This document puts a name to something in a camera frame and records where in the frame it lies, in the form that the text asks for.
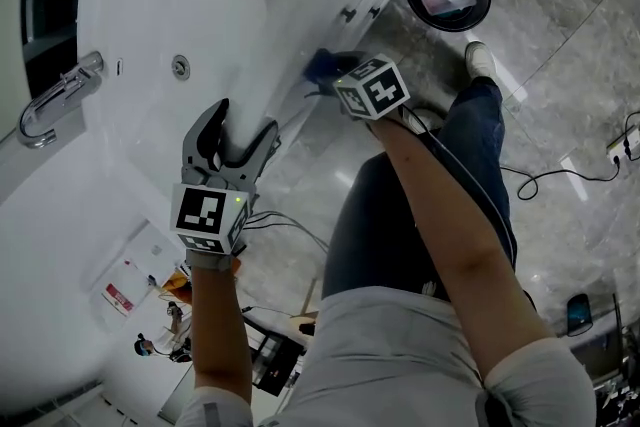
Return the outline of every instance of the white shoe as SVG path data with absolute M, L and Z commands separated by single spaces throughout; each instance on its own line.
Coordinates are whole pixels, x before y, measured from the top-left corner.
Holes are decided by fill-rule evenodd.
M 494 82 L 498 80 L 496 62 L 493 60 L 491 50 L 481 41 L 474 41 L 467 45 L 465 61 L 471 80 L 476 77 L 489 77 Z
M 418 121 L 407 109 L 402 110 L 402 117 L 405 124 L 418 135 L 424 134 L 425 127 L 429 132 L 432 132 L 442 128 L 444 125 L 442 117 L 438 113 L 429 109 L 415 109 L 413 112 L 415 112 L 416 116 L 420 118 L 420 121 Z

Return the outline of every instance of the marble floor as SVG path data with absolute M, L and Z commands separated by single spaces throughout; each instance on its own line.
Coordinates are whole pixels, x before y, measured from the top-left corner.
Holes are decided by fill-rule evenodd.
M 398 63 L 414 99 L 446 111 L 468 78 L 463 51 L 480 39 L 492 49 L 504 96 L 502 162 L 532 173 L 562 167 L 611 176 L 605 148 L 640 110 L 640 0 L 493 0 L 482 24 L 442 33 L 418 20 L 405 0 L 392 0 L 361 48 Z M 328 240 L 360 167 L 380 151 L 362 124 L 323 99 L 298 140 L 266 174 L 260 209 L 277 208 Z M 521 177 L 505 172 L 518 238 L 517 276 L 557 332 L 565 306 L 586 292 L 596 315 L 612 309 L 629 322 L 640 315 L 640 162 L 623 163 L 611 183 L 540 182 L 528 202 Z M 251 232 L 239 289 L 244 305 L 299 313 L 309 285 L 322 276 L 323 253 L 293 228 Z M 319 301 L 316 287 L 312 307 Z M 286 318 L 255 311 L 285 328 Z

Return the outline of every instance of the jeans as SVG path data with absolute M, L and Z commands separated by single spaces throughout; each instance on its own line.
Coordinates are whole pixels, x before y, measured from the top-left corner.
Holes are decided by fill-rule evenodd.
M 487 216 L 515 269 L 517 247 L 499 163 L 501 104 L 496 84 L 478 77 L 458 95 L 437 134 L 475 181 L 428 134 L 419 137 Z M 436 286 L 435 297 L 448 300 L 400 181 L 383 153 L 362 166 L 342 208 L 329 245 L 322 297 L 370 286 L 422 293 L 429 282 Z

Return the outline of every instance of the electrical outlet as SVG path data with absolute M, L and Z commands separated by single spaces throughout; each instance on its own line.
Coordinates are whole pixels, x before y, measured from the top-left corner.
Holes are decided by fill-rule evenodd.
M 633 151 L 640 146 L 640 129 L 637 126 L 631 127 L 627 131 L 627 138 L 629 139 L 629 149 Z M 623 134 L 607 146 L 607 156 L 613 164 L 615 164 L 615 157 L 618 157 L 621 163 L 628 160 L 627 154 L 624 152 L 624 139 L 625 136 Z

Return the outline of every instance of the phone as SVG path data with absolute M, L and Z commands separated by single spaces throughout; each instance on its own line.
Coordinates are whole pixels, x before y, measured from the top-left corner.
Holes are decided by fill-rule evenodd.
M 587 294 L 578 294 L 567 302 L 567 336 L 578 336 L 593 327 Z

